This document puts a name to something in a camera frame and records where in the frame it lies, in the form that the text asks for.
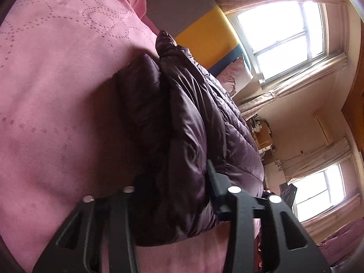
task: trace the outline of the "headboard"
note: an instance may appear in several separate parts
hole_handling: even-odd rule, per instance
[[[214,0],[147,0],[147,16],[215,77],[241,55],[251,70],[235,30]]]

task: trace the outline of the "down jacket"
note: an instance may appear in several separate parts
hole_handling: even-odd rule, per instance
[[[250,195],[263,192],[263,166],[228,93],[187,48],[161,31],[159,60],[138,56],[116,74],[145,173],[135,178],[130,227],[140,246],[184,240],[218,220],[206,193],[206,161]]]

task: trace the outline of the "window pane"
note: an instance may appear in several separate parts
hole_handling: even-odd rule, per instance
[[[327,179],[330,186],[331,204],[341,202],[344,197],[343,178],[338,165],[332,165],[326,170]]]
[[[323,28],[318,3],[304,2],[303,8],[311,39],[312,58],[324,51]]]
[[[327,189],[323,172],[309,175],[295,182],[294,185],[297,187],[296,203],[301,203]]]
[[[285,42],[257,56],[267,80],[307,60],[306,36]]]
[[[238,20],[254,51],[303,31],[303,18],[297,2],[262,5],[242,12]]]
[[[297,204],[298,220],[303,222],[331,207],[329,191],[325,191],[305,202]]]

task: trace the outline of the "pink bedspread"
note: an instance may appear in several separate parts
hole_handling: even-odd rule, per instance
[[[0,27],[0,234],[27,272],[83,196],[142,171],[111,78],[156,56],[145,13],[145,0],[17,0]],[[221,272],[228,235],[139,248],[141,271]]]

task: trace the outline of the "pillow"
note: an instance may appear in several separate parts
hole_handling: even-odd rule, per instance
[[[252,73],[249,71],[242,55],[230,63],[216,77],[230,96],[241,91],[241,89],[243,89],[252,80],[252,78]]]

